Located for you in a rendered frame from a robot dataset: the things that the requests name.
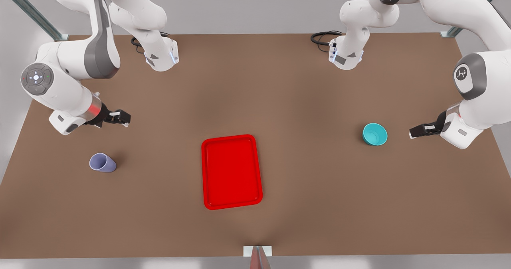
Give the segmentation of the teal bowl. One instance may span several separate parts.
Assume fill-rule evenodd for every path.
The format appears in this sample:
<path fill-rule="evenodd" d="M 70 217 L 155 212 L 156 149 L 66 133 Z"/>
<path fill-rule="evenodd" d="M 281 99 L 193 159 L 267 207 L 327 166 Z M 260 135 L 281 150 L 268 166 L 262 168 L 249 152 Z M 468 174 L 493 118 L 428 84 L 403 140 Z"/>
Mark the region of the teal bowl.
<path fill-rule="evenodd" d="M 380 146 L 388 140 L 388 133 L 382 125 L 369 123 L 363 128 L 362 138 L 369 145 Z"/>

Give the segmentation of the lavender cup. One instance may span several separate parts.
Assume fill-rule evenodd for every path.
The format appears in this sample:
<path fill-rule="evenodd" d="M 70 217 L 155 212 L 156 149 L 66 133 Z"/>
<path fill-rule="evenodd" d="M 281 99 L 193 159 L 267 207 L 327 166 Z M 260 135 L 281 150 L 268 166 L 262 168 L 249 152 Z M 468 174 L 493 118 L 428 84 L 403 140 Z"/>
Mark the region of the lavender cup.
<path fill-rule="evenodd" d="M 113 172 L 117 164 L 107 154 L 96 153 L 89 160 L 89 167 L 99 172 Z"/>

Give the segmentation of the red rectangular tray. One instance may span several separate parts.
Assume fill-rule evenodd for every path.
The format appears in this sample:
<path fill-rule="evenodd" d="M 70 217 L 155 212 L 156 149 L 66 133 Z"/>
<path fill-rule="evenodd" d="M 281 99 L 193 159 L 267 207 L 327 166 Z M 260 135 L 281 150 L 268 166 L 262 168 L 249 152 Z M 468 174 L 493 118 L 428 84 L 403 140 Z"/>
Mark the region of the red rectangular tray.
<path fill-rule="evenodd" d="M 201 153 L 206 208 L 219 210 L 261 202 L 263 189 L 254 136 L 206 139 Z"/>

